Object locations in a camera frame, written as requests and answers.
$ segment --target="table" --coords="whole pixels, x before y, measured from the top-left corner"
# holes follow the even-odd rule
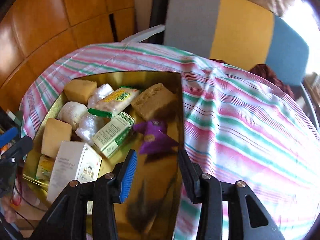
[[[22,134],[34,137],[71,79],[126,70],[179,72],[191,160],[220,181],[246,181],[284,237],[303,239],[320,212],[319,134],[287,94],[239,68],[155,44],[89,45],[59,59],[30,86],[20,105]],[[195,239],[200,210],[182,189],[175,239]]]

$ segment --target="metal rivet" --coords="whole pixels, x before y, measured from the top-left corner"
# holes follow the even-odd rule
[[[202,174],[201,174],[201,177],[202,177],[203,179],[211,179],[211,175],[210,175],[209,173],[202,173]]]
[[[242,180],[239,180],[238,182],[237,182],[237,186],[238,187],[245,187],[245,185],[247,185],[244,181],[242,181]]]
[[[109,173],[107,173],[106,175],[104,175],[104,177],[105,177],[106,179],[113,179],[115,176],[113,175],[112,172],[109,172]]]
[[[76,187],[76,186],[78,186],[78,181],[72,180],[72,181],[70,181],[69,185],[70,185],[70,187]]]

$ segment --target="black cable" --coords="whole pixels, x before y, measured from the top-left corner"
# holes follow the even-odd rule
[[[15,184],[13,184],[13,187],[14,187],[14,189],[16,190],[16,192],[18,193],[18,195],[23,199],[24,202],[26,202],[26,203],[29,204],[30,206],[32,206],[32,207],[34,207],[34,208],[36,208],[36,209],[38,209],[38,210],[40,210],[40,211],[47,212],[47,210],[38,208],[38,207],[32,205],[30,202],[28,202],[28,201],[22,196],[22,194],[18,191],[17,186],[16,186]]]
[[[22,216],[18,211],[14,210],[20,217],[22,217],[29,225],[31,225],[32,229],[35,230],[35,227],[30,223],[28,219]]]

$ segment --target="purple candy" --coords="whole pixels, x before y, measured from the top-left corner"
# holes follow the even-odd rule
[[[167,124],[164,121],[151,120],[135,124],[133,129],[144,135],[144,142],[140,148],[140,154],[154,154],[168,152],[171,147],[179,144],[167,133]]]

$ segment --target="metallic gold tray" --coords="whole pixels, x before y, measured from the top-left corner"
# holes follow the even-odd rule
[[[81,77],[79,79],[96,81],[98,86],[108,83],[114,90],[120,86],[137,89],[162,83],[178,97],[176,116],[167,120],[167,134],[184,145],[183,106],[181,77],[176,72],[162,71],[124,71],[103,73]],[[29,152],[23,169],[23,177],[30,188],[47,206],[48,182],[36,178],[36,170],[40,158],[44,127],[48,118],[56,118],[62,106],[67,102],[62,92],[53,103],[42,121]],[[135,118],[136,123],[143,120],[128,107],[126,112]],[[113,170],[122,162],[129,149],[138,150],[143,141],[141,134],[134,134],[110,159],[103,158],[99,177]],[[120,239],[171,239],[175,226],[180,201],[181,175],[178,169],[177,153],[161,153],[155,155],[138,155],[138,165],[132,182],[130,195],[123,204],[115,204],[117,228]],[[91,219],[87,219],[87,231],[91,231]]]

